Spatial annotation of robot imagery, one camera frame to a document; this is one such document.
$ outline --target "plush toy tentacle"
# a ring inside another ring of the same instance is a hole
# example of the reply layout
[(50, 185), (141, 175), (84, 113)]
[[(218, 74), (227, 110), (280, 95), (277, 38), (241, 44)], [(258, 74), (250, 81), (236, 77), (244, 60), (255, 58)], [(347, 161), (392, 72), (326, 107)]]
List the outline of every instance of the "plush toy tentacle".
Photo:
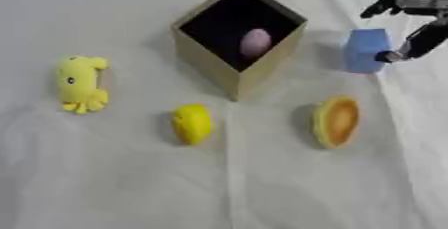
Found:
[(90, 62), (96, 69), (105, 69), (109, 66), (107, 60), (103, 57), (92, 57), (90, 58)]

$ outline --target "blue cube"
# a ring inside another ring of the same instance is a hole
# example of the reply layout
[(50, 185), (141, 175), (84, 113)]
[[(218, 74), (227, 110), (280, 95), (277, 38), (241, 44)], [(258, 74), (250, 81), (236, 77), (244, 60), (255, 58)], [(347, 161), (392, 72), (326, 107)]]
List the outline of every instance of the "blue cube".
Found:
[(347, 71), (352, 73), (378, 72), (384, 63), (375, 61), (375, 55), (385, 50), (390, 50), (390, 44), (384, 29), (352, 30), (344, 50)]

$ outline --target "yellow octopus toy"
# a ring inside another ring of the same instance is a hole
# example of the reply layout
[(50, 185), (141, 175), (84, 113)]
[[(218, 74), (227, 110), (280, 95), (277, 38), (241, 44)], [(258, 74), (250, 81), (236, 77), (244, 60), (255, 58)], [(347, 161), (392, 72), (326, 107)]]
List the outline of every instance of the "yellow octopus toy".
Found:
[(102, 57), (74, 56), (64, 59), (56, 70), (62, 109), (84, 114), (108, 103), (108, 93), (98, 88), (98, 70), (108, 67)]

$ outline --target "toy fruit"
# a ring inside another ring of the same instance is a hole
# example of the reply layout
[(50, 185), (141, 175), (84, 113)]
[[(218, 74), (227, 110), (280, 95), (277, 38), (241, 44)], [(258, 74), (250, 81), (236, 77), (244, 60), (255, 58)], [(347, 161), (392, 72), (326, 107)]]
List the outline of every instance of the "toy fruit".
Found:
[(263, 29), (253, 29), (241, 39), (240, 52), (245, 58), (259, 58), (271, 47), (271, 36)]
[(190, 145), (201, 142), (213, 130), (209, 112), (202, 104), (180, 106), (173, 112), (172, 123), (177, 137)]
[(62, 61), (56, 70), (62, 109), (83, 114), (104, 108), (108, 94), (98, 88), (98, 69), (107, 66), (106, 59), (101, 57), (74, 56)]
[(326, 148), (344, 145), (359, 120), (356, 101), (348, 96), (336, 96), (323, 102), (314, 112), (313, 131)]

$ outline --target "pink egg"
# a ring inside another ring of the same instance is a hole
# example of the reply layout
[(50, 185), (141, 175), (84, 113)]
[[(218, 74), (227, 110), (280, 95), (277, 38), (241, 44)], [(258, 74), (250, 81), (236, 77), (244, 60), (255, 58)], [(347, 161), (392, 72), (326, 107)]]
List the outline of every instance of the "pink egg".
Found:
[(271, 47), (271, 36), (263, 29), (253, 29), (240, 42), (240, 52), (246, 58), (259, 58)]

